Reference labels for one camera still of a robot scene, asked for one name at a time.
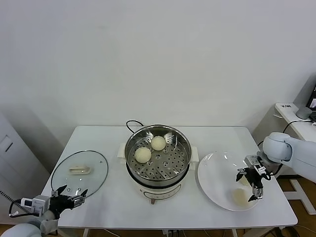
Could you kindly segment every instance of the stainless steel pot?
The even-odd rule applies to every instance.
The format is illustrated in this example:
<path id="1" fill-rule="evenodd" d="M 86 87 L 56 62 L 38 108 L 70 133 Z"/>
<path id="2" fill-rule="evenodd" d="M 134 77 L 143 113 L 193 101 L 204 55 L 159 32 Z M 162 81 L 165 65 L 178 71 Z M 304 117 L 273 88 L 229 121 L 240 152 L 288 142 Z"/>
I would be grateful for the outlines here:
<path id="1" fill-rule="evenodd" d="M 161 136 L 166 140 L 162 151 L 152 149 L 151 140 Z M 138 163 L 135 151 L 139 147 L 147 147 L 152 156 L 147 163 Z M 124 150 L 126 166 L 131 177 L 139 184 L 152 188 L 163 189 L 180 182 L 189 170 L 191 145 L 179 130 L 166 125 L 146 126 L 130 136 Z"/>

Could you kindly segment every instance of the white desk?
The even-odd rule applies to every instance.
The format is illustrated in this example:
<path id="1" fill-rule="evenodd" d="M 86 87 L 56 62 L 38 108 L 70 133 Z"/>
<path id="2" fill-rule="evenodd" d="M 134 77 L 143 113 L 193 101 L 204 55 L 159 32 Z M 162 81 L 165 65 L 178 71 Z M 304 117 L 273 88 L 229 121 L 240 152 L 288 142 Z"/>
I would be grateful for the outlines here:
<path id="1" fill-rule="evenodd" d="M 293 103 L 276 103 L 275 109 L 280 113 L 282 118 L 284 118 L 287 123 L 296 120 L 302 120 L 295 115 L 299 108 Z M 290 126 L 300 139 L 316 142 L 316 126 L 311 122 L 294 122 Z M 296 179 L 291 179 L 290 182 L 295 191 L 284 192 L 286 198 L 288 200 L 301 200 L 307 212 L 310 215 L 316 215 L 314 206 L 308 199 L 299 182 Z"/>
<path id="2" fill-rule="evenodd" d="M 276 103 L 275 109 L 280 113 L 287 123 L 296 120 L 303 120 L 295 115 L 298 111 L 298 107 L 293 103 Z M 316 126 L 311 122 L 294 122 L 290 126 L 302 140 L 316 142 Z"/>
<path id="3" fill-rule="evenodd" d="M 258 147 L 245 127 L 178 127 L 191 145 L 197 146 L 199 159 L 213 151 L 233 151 L 236 159 L 255 154 Z M 57 164 L 82 150 L 102 153 L 109 163 L 103 186 L 86 199 L 84 205 L 66 210 L 59 227 L 90 229 L 238 229 L 292 226 L 297 218 L 277 181 L 264 181 L 264 198 L 245 212 L 225 210 L 199 189 L 195 171 L 190 170 L 179 193 L 151 205 L 132 184 L 126 166 L 117 152 L 131 135 L 126 127 L 77 127 Z M 50 195 L 49 178 L 42 194 Z"/>

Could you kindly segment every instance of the glass lid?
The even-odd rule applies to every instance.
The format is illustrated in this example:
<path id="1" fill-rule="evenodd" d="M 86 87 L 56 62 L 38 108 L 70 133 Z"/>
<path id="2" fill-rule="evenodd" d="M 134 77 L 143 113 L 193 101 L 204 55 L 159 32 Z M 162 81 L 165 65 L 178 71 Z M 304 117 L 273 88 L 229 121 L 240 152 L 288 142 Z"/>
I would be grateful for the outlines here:
<path id="1" fill-rule="evenodd" d="M 88 189 L 87 197 L 94 194 L 104 183 L 108 174 L 108 162 L 95 151 L 81 151 L 63 160 L 51 178 L 51 188 L 67 185 L 63 195 L 76 196 Z"/>

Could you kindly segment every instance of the floor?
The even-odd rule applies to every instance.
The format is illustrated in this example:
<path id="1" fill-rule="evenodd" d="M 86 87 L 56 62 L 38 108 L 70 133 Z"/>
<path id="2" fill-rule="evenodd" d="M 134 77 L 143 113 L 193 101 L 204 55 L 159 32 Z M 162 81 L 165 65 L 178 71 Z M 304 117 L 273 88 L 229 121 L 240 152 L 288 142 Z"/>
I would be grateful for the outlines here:
<path id="1" fill-rule="evenodd" d="M 309 197 L 310 201 L 312 202 L 313 206 L 316 207 L 316 184 L 305 179 L 299 178 L 299 183 L 301 184 L 302 188 L 304 189 L 305 193 Z M 294 191 L 288 179 L 278 179 L 278 183 L 280 184 L 283 191 Z M 298 200 L 290 201 L 290 204 L 297 216 L 298 225 L 305 226 L 313 231 L 316 231 L 316 215 L 312 216 L 309 215 L 303 204 Z M 10 228 L 11 226 L 8 225 L 0 225 L 0 235 Z M 310 232 L 304 228 L 295 226 L 295 230 L 299 233 L 300 237 L 316 237 L 316 234 Z M 121 236 L 121 237 L 163 237 L 162 231 L 150 231 L 150 230 L 111 230 L 113 233 Z M 248 230 L 237 230 L 238 236 L 242 236 L 242 234 L 247 232 Z M 83 234 L 83 230 L 77 230 L 78 234 Z M 207 233 L 210 237 L 232 237 L 232 232 L 230 230 L 207 230 Z M 282 230 L 282 234 L 285 237 L 290 237 L 287 230 Z M 174 237 L 208 237 L 204 230 L 186 230 L 185 235 L 182 231 L 180 231 L 180 236 L 177 233 L 174 233 Z M 113 237 L 112 234 L 106 232 L 105 230 L 91 230 L 89 237 Z M 273 234 L 268 234 L 265 237 L 274 237 Z"/>

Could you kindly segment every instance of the robotic arm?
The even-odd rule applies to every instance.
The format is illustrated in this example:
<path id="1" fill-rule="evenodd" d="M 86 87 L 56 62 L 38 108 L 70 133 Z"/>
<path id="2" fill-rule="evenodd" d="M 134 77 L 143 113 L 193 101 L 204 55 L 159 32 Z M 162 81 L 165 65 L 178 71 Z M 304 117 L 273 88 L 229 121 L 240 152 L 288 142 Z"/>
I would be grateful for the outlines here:
<path id="1" fill-rule="evenodd" d="M 272 172 L 280 165 L 291 167 L 297 174 L 316 182 L 316 143 L 302 141 L 287 134 L 273 132 L 263 142 L 262 151 L 246 156 L 247 168 L 238 169 L 236 181 L 243 175 L 252 186 L 252 197 L 248 201 L 263 197 L 262 178 L 271 180 Z"/>
<path id="2" fill-rule="evenodd" d="M 67 185 L 52 191 L 51 197 L 36 196 L 34 199 L 23 198 L 14 201 L 9 209 L 9 216 L 16 218 L 26 215 L 38 216 L 28 223 L 19 224 L 11 229 L 5 231 L 1 237 L 41 237 L 53 231 L 57 231 L 58 219 L 60 214 L 66 209 L 73 209 L 84 203 L 88 189 L 83 191 L 80 195 L 70 197 L 62 195 Z M 13 204 L 17 202 L 23 207 L 31 209 L 31 214 L 18 214 L 15 212 L 11 214 Z"/>

